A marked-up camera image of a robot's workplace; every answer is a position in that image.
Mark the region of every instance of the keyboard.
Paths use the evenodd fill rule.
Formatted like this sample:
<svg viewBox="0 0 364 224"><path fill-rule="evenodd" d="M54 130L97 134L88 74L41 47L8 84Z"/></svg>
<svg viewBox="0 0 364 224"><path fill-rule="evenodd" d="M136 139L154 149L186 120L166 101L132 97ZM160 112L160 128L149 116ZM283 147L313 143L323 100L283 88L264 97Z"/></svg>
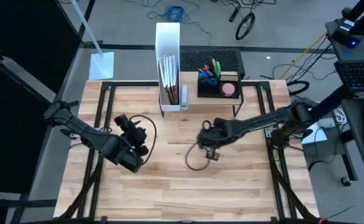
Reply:
<svg viewBox="0 0 364 224"><path fill-rule="evenodd" d="M240 78L244 77L244 65L238 48L208 50L182 47L180 50L180 70L183 72L196 72L199 68L202 68L206 61L214 58L220 62L222 71L236 71L240 75Z"/></svg>
<svg viewBox="0 0 364 224"><path fill-rule="evenodd" d="M343 82L353 91L364 91L364 62L334 63Z"/></svg>

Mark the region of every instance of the white box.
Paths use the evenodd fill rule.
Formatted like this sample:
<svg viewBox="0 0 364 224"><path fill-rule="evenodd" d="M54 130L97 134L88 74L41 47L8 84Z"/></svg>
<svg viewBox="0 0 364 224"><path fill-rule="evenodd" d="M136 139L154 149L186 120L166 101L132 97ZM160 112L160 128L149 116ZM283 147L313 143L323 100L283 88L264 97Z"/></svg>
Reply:
<svg viewBox="0 0 364 224"><path fill-rule="evenodd" d="M161 73L158 64L158 58L164 55L175 55L177 63L177 79L179 90L179 105L171 105L164 85L162 84ZM159 100L162 111L180 111L180 24L178 22L158 22L156 27L156 62L159 83Z"/></svg>

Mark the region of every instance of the gray floor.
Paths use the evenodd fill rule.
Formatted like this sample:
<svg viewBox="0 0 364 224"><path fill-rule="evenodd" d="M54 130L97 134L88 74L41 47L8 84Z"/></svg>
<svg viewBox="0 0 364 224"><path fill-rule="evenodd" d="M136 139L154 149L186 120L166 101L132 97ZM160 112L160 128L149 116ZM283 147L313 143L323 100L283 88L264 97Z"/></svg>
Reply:
<svg viewBox="0 0 364 224"><path fill-rule="evenodd" d="M319 35L325 32L324 23L340 17L340 11L346 6L355 4L355 0L284 0L275 6L262 5L254 12L256 24L247 38L237 41L234 38L240 17L234 23L228 18L233 10L231 6L223 6L220 2L193 1L201 5L190 17L197 21L203 29L212 33L213 46L245 46L245 47L291 47L306 48ZM88 0L80 0L78 4L85 12ZM133 3L114 0L96 0L89 24L96 38L106 44L145 44L153 45L155 23L146 18L150 11L163 12L168 4L181 5L193 9L189 3L182 1L163 1L154 8L139 7ZM78 30L81 22L71 5L63 5L71 22ZM181 30L182 45L207 45L208 36L195 25L183 25ZM83 40L89 41L85 34ZM114 79L117 80L155 80L156 66L153 50L114 50ZM70 79L65 89L63 100L80 100L83 87L88 78L90 55L96 53L92 49L80 49L70 69ZM271 76L275 65L291 63L299 54L242 52L247 76L252 80L262 79L260 75ZM319 60L312 70L320 78L334 70L334 60ZM275 70L276 78L280 77L286 67ZM324 99L341 85L337 74L330 75L324 81L316 81L307 74L305 80L310 81L310 88L301 94L315 101ZM69 140L53 131L51 141L45 150L42 163L37 173L37 180L30 199L55 199L60 187L63 168L67 158ZM333 218L341 222L364 223L364 165L354 142L348 144L348 150L356 168L359 181L351 187L341 185L339 179L346 175L342 158L337 156L332 164L317 164L310 172L319 212L322 217L337 213L351 205L356 207ZM52 208L27 209L22 221L47 220L53 214Z"/></svg>

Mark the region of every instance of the wooden tabletop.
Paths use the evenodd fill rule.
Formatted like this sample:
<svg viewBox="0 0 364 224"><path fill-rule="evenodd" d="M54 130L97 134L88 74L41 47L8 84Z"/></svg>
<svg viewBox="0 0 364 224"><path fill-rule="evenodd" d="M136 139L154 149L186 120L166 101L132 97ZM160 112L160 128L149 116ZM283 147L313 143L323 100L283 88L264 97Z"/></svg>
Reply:
<svg viewBox="0 0 364 224"><path fill-rule="evenodd" d="M276 108L287 106L290 99L284 80L270 81ZM93 126L101 82L87 82L79 118ZM254 87L243 87L245 102L237 119L260 115ZM114 133L121 130L113 122L120 114L130 117L144 114L158 130L157 142L149 162L137 174L105 160L101 178L96 219L109 220L196 220L260 221L277 216L274 190L263 131L246 134L242 139L218 150L219 161L203 171L189 170L184 163L187 149L195 142L204 120L230 119L229 106L189 105L187 111L165 113L161 117L156 86L117 86L111 114ZM268 104L263 92L266 109ZM103 107L103 126L106 107ZM154 139L152 124L144 119L139 126L147 129L146 144ZM302 147L298 142L293 146ZM61 215L79 193L85 172L88 149L75 146L68 153L54 216ZM285 150L292 189L314 215L319 215L302 151ZM206 162L197 148L189 156L191 166ZM90 194L85 215L89 211ZM286 215L287 200L283 194Z"/></svg>

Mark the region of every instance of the wire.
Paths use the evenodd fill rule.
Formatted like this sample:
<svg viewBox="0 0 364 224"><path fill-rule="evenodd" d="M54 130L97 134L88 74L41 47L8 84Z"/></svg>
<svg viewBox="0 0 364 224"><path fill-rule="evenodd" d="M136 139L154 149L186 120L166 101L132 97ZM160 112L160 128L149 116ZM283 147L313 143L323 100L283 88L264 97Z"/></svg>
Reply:
<svg viewBox="0 0 364 224"><path fill-rule="evenodd" d="M317 54L317 52L320 50L320 47L323 45L323 43L325 42L327 37L324 37L323 41L319 44L319 46L317 46L317 48L315 49L315 51L310 54L305 60L304 60L304 63L302 64L301 68L302 69L299 69L297 72L291 74L290 76L288 76L288 78L286 78L286 81L287 82L291 82L295 76L297 75L301 75L303 72L306 72L306 71L309 71L308 68L304 68L306 66L307 63L309 63L314 57L315 54Z"/></svg>
<svg viewBox="0 0 364 224"><path fill-rule="evenodd" d="M82 142L80 142L80 143L75 143L75 144L72 144L70 147L68 147L68 150L70 150L72 147L74 147L74 146L77 146L77 145L81 145L81 144L83 144Z"/></svg>
<svg viewBox="0 0 364 224"><path fill-rule="evenodd" d="M204 170L204 169L206 169L208 166L209 166L209 163L210 163L210 159L208 159L207 160L207 163L203 166L203 167L201 167L201 168L194 168L194 167L192 167L192 166L190 166L190 164L189 164L189 160L188 160L188 157L189 157L189 154L190 154L190 152L192 151L192 149L194 148L194 146L196 146L197 145L197 142L196 143L194 143L193 145L192 145L192 147L190 147L190 149L186 152L186 155L184 156L184 163L186 164L186 166L189 168L189 169L191 169L191 170L194 170L194 171L200 171L200 170Z"/></svg>
<svg viewBox="0 0 364 224"><path fill-rule="evenodd" d="M342 210L342 211L340 211L340 212L338 212L338 213L336 213L336 214L334 214L334 215L331 215L331 216L327 217L327 219L330 219L330 218L336 217L337 215L340 215L340 214L342 214L343 212L346 212L347 210L349 210L349 209L351 209L351 208L353 208L353 207L356 207L356 205L352 205L352 206L350 206L350 207L347 207L346 209L344 209L344 210Z"/></svg>
<svg viewBox="0 0 364 224"><path fill-rule="evenodd" d="M134 1L130 1L130 0L125 0L125 1L135 3L138 6L142 6L142 7L154 7L154 6L157 6L159 4L159 2L161 2L161 0L159 0L154 5L148 6L148 4L149 4L148 0L146 0L147 4L143 4L143 1L142 1L142 4L138 4L138 3L134 2ZM167 22L179 22L181 24L186 24L186 25L196 24L196 25L198 25L198 28L200 28L200 30L203 33L209 35L208 46L211 46L212 33L209 32L209 31L204 30L199 22L195 22L195 21L189 22L190 21L189 15L191 13L193 13L194 11L198 10L200 8L200 5L198 5L198 4L194 3L194 2L186 1L186 0L182 0L182 1L186 2L186 3L189 3L189 4L193 4L195 6L195 9L193 9L190 12L186 12L186 10L181 6L172 6L172 5L170 5L170 6L167 6L165 8L165 13L163 13L163 14L159 14L158 12L151 11L151 12L147 13L146 16L147 16L148 19L160 18L160 19L163 19L163 20L165 20Z"/></svg>
<svg viewBox="0 0 364 224"><path fill-rule="evenodd" d="M345 112L342 108L335 109L334 114L338 121L338 124L346 124L348 122Z"/></svg>
<svg viewBox="0 0 364 224"><path fill-rule="evenodd" d="M350 206L350 207L347 207L346 209L344 209L344 210L342 210L342 211L340 211L340 212L338 212L338 213L336 213L336 214L334 214L334 215L331 215L331 216L329 216L329 217L321 218L321 219L320 219L320 221L319 221L319 224L322 224L324 221L328 221L328 219L330 219L330 218L332 218L332 217L336 217L337 215L340 215L340 214L342 214L343 212L346 212L347 210L349 210L349 209L351 209L351 208L353 208L353 207L356 207L356 205L352 205L352 206Z"/></svg>
<svg viewBox="0 0 364 224"><path fill-rule="evenodd" d="M313 67L313 65L320 59L320 57L321 57L321 55L323 55L326 51L328 51L328 49L329 49L329 47L331 46L331 44L329 44L325 49L324 49L324 51L316 58L316 60L314 60L314 62L311 64L311 65L309 65L309 67L305 70L305 72L302 74L302 75L300 75L300 77L299 78L297 78L297 79L295 79L295 81L297 81L297 80L300 80L306 73L307 73L307 71L309 71L312 67Z"/></svg>
<svg viewBox="0 0 364 224"><path fill-rule="evenodd" d="M61 4L72 4L72 2L63 2L63 1L60 1L60 0L57 0L59 3Z"/></svg>
<svg viewBox="0 0 364 224"><path fill-rule="evenodd" d="M252 30L252 28L253 28L253 26L255 24L255 14L254 14L253 10L256 9L256 7L260 6L261 4L273 4L273 5L274 4L277 4L277 1L276 0L273 0L273 1L274 2L264 2L264 0L250 0L249 3L245 3L243 0L241 0L242 5L247 6L247 7L242 6L240 4L240 2L238 2L237 0L234 0L234 1L229 0L229 1L227 1L227 3L229 3L229 4L233 4L233 3L237 4L237 6L240 9L250 9L250 12L244 18L242 18L240 24L238 25L238 28L237 28L237 31L236 31L236 40L244 39L249 34L249 32L251 32L251 30ZM240 30L244 26L246 26L247 28L244 31L243 35L240 36Z"/></svg>
<svg viewBox="0 0 364 224"><path fill-rule="evenodd" d="M293 149L297 149L297 150L300 150L300 151L303 151L303 149L301 149L301 148L298 148L298 147L294 147L294 146L292 146L292 145L288 145L288 147L290 147L290 148L293 148Z"/></svg>
<svg viewBox="0 0 364 224"><path fill-rule="evenodd" d="M324 60L331 60L331 59L334 59L334 58L336 58L337 56L334 56L334 57L331 57L331 58L325 58L325 57L323 57L323 56L321 56L321 58L322 59L324 59Z"/></svg>
<svg viewBox="0 0 364 224"><path fill-rule="evenodd" d="M347 123L345 123L343 126L342 126L342 129L341 129L341 132L343 132L343 129L344 129L344 127L345 127L345 125L346 125ZM315 134L314 134L314 149L316 150L316 156L317 156L317 161L314 161L314 162L312 162L310 165L309 165L309 167L308 167L308 170L310 171L312 168L313 168L313 166L314 165L316 165L316 164L318 164L318 163L321 163L321 162L323 162L323 163L325 163L325 164L330 164L330 163L332 163L332 161L334 161L334 159L335 159L335 157L337 156L337 152L338 152L338 150L337 150L337 147L338 147L338 141L339 141L339 139L337 139L337 141L335 142L335 154L334 154L334 156L333 156L333 158L330 160L330 161L324 161L324 160L321 160L320 158L319 158L319 152L318 152L318 150L317 150L317 145L316 145L316 135L317 135L317 132L320 130L320 129L323 129L323 128L319 128L316 132L315 132Z"/></svg>
<svg viewBox="0 0 364 224"><path fill-rule="evenodd" d="M102 128L100 128L100 131L110 133L113 131L113 129L111 127L102 127ZM81 145L81 144L83 144L83 142L72 144L70 147L68 147L68 150L70 150L74 146Z"/></svg>
<svg viewBox="0 0 364 224"><path fill-rule="evenodd" d="M147 120L149 120L151 123L152 123L152 126L154 127L154 140L152 142L152 146L151 146L151 150L149 152L149 155L147 156L147 159L146 161L144 161L142 163L142 165L146 164L146 162L150 159L151 157L151 154L152 154L152 151L154 150L154 146L156 145L156 139L157 139L157 127L156 127L156 124L154 124L154 122L152 121L152 119L148 118L147 116L144 116L144 115L133 115L132 117L129 118L129 120L131 121L132 118L137 118L137 117L142 117L142 118L146 118Z"/></svg>
<svg viewBox="0 0 364 224"><path fill-rule="evenodd" d="M324 32L319 38L317 38L317 40L312 44L310 45L302 54L301 56L299 56L295 61L294 63L291 64L290 67L287 68L287 70L281 75L280 79L284 78L287 73L289 72L289 70L292 68L292 66L294 66L298 61L300 61L300 59L302 59L303 56L305 56L306 53L308 53L308 51L315 45L317 44L323 37L325 37L325 35L327 34L327 31Z"/></svg>
<svg viewBox="0 0 364 224"><path fill-rule="evenodd" d="M276 77L274 76L274 71L276 70L276 68L278 68L278 67L282 67L282 66L290 66L291 64L279 64L279 65L276 65L276 66L274 66L273 67L273 71L272 71L272 77L273 77L273 79L275 80L276 79ZM296 67L296 68L300 68L300 69L303 69L302 67L300 67L300 66L298 66L298 65L293 65L294 67Z"/></svg>
<svg viewBox="0 0 364 224"><path fill-rule="evenodd" d="M316 78L315 76L314 76L314 73L312 74L312 77L313 77L313 79L314 80L317 80L317 81L322 81L322 80L325 80L329 75L332 75L332 74L334 74L334 73L336 73L337 71L336 70L334 70L333 72L330 72L330 73L328 73L328 74L326 74L324 77L322 77L322 78Z"/></svg>

